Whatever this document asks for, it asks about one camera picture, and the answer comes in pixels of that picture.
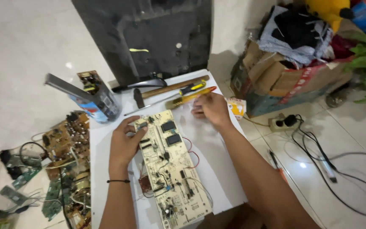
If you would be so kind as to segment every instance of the hammer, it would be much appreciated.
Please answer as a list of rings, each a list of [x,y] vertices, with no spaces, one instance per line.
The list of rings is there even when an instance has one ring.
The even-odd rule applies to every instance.
[[[191,84],[194,84],[194,83],[196,83],[200,80],[209,80],[209,79],[210,79],[210,77],[208,75],[204,75],[204,76],[192,79],[192,80],[187,80],[187,81],[184,81],[184,82],[181,82],[181,83],[173,84],[173,85],[170,85],[170,86],[167,86],[167,87],[164,87],[164,88],[158,88],[158,89],[155,89],[155,90],[152,90],[152,91],[147,91],[147,92],[144,92],[144,93],[141,93],[141,91],[138,88],[135,88],[133,90],[133,98],[136,101],[136,104],[138,105],[138,108],[142,108],[142,107],[145,106],[144,99],[147,99],[147,98],[155,96],[155,95],[160,95],[160,94],[165,93],[165,92],[169,92],[169,91],[173,91],[173,90],[176,90],[176,89],[184,88],[184,87],[189,86]]]

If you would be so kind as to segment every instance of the hand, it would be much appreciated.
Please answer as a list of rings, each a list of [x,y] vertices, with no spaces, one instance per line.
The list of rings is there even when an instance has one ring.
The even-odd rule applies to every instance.
[[[232,126],[228,105],[224,96],[214,92],[202,95],[193,104],[191,113],[198,119],[207,118],[220,131]]]
[[[139,142],[142,140],[148,127],[142,127],[134,136],[128,137],[126,134],[135,133],[135,127],[128,125],[138,120],[139,116],[131,116],[124,119],[120,125],[112,132],[111,149],[109,156],[109,174],[119,169],[126,169],[129,162],[138,151]]]

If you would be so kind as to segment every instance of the cream circuit board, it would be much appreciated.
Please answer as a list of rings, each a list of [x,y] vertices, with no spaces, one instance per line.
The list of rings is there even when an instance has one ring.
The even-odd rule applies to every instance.
[[[165,229],[183,228],[212,212],[170,110],[134,123],[148,132],[140,142],[148,178]]]

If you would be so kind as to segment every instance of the brush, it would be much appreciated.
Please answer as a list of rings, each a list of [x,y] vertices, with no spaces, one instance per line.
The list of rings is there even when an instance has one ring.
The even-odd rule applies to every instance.
[[[213,87],[209,87],[209,88],[203,89],[201,91],[198,91],[191,95],[186,95],[186,96],[182,96],[180,98],[174,99],[174,100],[167,101],[165,103],[165,107],[168,110],[176,109],[176,108],[180,107],[180,105],[182,105],[183,103],[189,102],[190,100],[197,98],[199,95],[204,95],[204,94],[210,93],[216,89],[217,89],[217,87],[213,86]]]

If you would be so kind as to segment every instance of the folded cloth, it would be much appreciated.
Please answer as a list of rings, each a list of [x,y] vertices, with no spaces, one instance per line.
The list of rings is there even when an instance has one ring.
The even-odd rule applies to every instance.
[[[259,49],[280,53],[302,68],[323,56],[332,35],[330,26],[319,18],[273,6],[257,43]]]

